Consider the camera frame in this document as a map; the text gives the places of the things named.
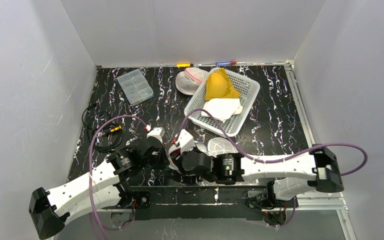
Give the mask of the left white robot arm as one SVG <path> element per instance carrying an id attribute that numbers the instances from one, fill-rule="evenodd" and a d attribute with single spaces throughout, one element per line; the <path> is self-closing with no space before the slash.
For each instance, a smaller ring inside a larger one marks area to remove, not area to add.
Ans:
<path id="1" fill-rule="evenodd" d="M 160 137 L 136 139 L 113 152 L 91 173 L 55 188 L 35 189 L 31 193 L 28 212 L 38 238 L 49 239 L 80 216 L 98 208 L 116 206 L 123 197 L 131 199 L 133 192 L 124 181 L 136 176 L 148 163 L 157 163 L 164 156 Z"/>

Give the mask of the white mesh bag blue zipper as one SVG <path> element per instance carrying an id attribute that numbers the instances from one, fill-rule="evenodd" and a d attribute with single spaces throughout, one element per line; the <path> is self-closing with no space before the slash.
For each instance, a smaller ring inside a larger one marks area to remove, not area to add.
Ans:
<path id="1" fill-rule="evenodd" d="M 216 157 L 221 154 L 238 153 L 238 150 L 225 138 L 215 137 L 208 141 L 207 144 L 203 142 L 195 141 L 195 146 L 199 151 L 206 153 L 209 156 Z M 168 168 L 174 171 L 179 171 L 179 168 L 175 166 L 175 155 L 179 152 L 180 148 L 174 144 L 168 149 L 167 157 L 169 160 Z"/>

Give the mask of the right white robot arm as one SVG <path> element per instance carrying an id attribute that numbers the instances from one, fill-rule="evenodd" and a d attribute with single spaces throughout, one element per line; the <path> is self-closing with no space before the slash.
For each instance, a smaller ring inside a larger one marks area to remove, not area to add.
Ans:
<path id="1" fill-rule="evenodd" d="M 310 192 L 338 193 L 344 190 L 336 155 L 326 147 L 293 155 L 245 157 L 239 152 L 208 155 L 197 147 L 170 153 L 170 168 L 183 176 L 199 176 L 219 185 L 272 179 L 266 199 L 289 201 Z"/>

